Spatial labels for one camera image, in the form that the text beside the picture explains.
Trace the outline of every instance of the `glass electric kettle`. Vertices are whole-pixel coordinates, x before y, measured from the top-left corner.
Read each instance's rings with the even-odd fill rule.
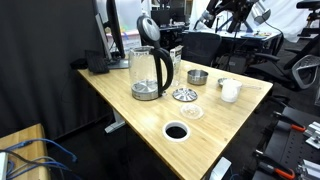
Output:
[[[151,46],[130,50],[129,72],[132,96],[138,100],[153,100],[161,97],[171,85],[173,63],[169,52],[160,47],[160,30],[150,17],[140,16],[137,20],[137,28],[141,38]],[[166,71],[162,71],[161,60]]]

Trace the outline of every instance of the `black curtain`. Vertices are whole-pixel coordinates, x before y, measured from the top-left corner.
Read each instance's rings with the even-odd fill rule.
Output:
[[[41,123],[55,139],[109,113],[70,68],[102,52],[91,0],[0,1],[0,137]]]

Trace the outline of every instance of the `table leg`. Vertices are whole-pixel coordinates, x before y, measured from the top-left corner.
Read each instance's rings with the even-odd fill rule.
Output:
[[[121,128],[123,125],[126,124],[124,122],[124,120],[122,119],[122,117],[120,116],[120,114],[115,109],[112,109],[112,110],[113,110],[113,115],[114,115],[116,122],[110,124],[108,127],[106,127],[104,129],[106,131],[106,133],[112,133],[113,131]]]

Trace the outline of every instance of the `small white cup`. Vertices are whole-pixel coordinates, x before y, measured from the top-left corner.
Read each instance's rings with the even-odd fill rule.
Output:
[[[226,79],[223,81],[221,99],[225,102],[236,102],[240,93],[242,83],[234,79]]]

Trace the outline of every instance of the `kettle handle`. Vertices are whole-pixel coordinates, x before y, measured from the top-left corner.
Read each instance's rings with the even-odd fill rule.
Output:
[[[157,69],[157,81],[158,81],[158,95],[162,96],[163,91],[169,88],[173,79],[173,63],[170,57],[170,54],[167,50],[163,48],[152,49],[152,54],[155,60],[156,69]],[[161,61],[164,62],[167,68],[167,80],[166,83],[162,86],[162,71],[161,71]]]

